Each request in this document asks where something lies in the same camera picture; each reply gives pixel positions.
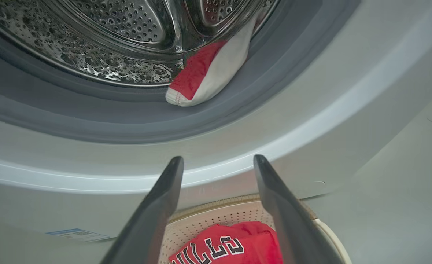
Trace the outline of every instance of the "washing machine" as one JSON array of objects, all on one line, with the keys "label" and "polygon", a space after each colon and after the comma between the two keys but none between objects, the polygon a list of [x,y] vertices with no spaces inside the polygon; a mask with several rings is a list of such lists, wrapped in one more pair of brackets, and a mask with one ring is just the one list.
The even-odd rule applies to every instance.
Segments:
[{"label": "washing machine", "polygon": [[[255,15],[216,97],[165,102]],[[0,221],[116,237],[175,156],[179,209],[256,194],[255,154],[326,194],[431,99],[430,0],[0,0]]]}]

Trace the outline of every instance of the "white washing machine front panel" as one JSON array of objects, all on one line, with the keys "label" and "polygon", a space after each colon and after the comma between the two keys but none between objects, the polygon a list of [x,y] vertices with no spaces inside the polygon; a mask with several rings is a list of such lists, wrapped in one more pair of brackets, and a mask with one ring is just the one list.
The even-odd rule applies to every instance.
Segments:
[{"label": "white washing machine front panel", "polygon": [[[115,236],[176,155],[184,157],[186,168],[180,208],[256,192],[254,154],[273,161],[299,198],[324,194],[347,181],[430,99],[432,1],[364,1],[328,48],[279,95],[206,134],[112,145],[0,122],[0,204],[18,208],[25,204],[23,197],[30,197],[25,212],[45,221],[33,227],[31,221],[11,218],[25,228],[83,228]],[[17,197],[5,197],[11,194]],[[133,200],[124,206],[122,198],[109,194]],[[62,210],[75,215],[71,219],[32,209],[59,197],[69,201],[69,209]],[[77,216],[81,208],[100,204],[115,207],[119,219],[112,221],[98,210]],[[0,219],[18,210],[6,211],[0,210]]]}]

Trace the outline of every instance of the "stainless steel drum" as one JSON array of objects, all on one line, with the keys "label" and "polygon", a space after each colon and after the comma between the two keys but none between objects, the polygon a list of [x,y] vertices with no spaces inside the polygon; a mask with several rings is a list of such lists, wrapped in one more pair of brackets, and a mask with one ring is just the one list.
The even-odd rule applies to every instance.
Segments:
[{"label": "stainless steel drum", "polygon": [[0,0],[0,32],[83,77],[128,87],[167,85],[189,52],[227,39],[278,0]]}]

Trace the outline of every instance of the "label sticker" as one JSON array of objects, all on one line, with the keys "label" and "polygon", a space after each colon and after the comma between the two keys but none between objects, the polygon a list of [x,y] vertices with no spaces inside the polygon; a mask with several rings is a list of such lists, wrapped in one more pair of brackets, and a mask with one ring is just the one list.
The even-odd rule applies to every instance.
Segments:
[{"label": "label sticker", "polygon": [[101,235],[101,234],[97,234],[97,233],[90,232],[90,231],[85,231],[85,230],[78,229],[78,228],[55,231],[55,232],[48,232],[46,234],[70,238],[70,239],[79,240],[82,242],[91,242],[91,241],[97,241],[97,240],[110,238],[109,236],[106,236],[106,235]]}]

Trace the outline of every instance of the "washing machine drum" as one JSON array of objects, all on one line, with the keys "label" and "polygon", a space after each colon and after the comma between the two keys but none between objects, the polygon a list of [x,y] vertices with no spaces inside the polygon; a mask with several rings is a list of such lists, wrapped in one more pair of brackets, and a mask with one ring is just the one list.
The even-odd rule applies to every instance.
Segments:
[{"label": "washing machine drum", "polygon": [[[0,0],[0,120],[60,137],[125,144],[214,130],[292,82],[356,5],[356,0]],[[254,16],[246,63],[221,93],[195,107],[165,102],[188,56],[228,39]]]}]

